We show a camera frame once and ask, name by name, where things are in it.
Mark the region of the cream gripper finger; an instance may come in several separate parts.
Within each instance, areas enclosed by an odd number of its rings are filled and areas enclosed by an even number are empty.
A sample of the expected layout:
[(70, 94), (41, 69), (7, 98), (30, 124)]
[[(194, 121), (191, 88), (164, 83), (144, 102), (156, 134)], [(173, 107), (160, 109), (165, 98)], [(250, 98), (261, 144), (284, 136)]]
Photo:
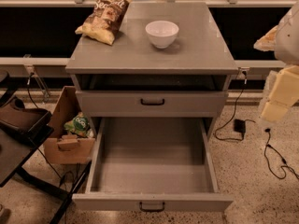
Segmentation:
[(277, 26), (274, 26), (264, 36), (258, 39), (253, 47), (260, 51), (273, 51), (276, 45)]

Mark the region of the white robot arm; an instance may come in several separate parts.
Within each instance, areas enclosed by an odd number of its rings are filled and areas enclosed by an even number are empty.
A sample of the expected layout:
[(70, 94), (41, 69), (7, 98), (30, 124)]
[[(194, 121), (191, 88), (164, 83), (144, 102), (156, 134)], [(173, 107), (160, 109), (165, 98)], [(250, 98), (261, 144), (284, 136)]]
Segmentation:
[(286, 64), (268, 77), (272, 87), (265, 91), (259, 117), (263, 123), (276, 123), (299, 100), (299, 3), (293, 5), (278, 25), (258, 39), (253, 47), (273, 51), (275, 58)]

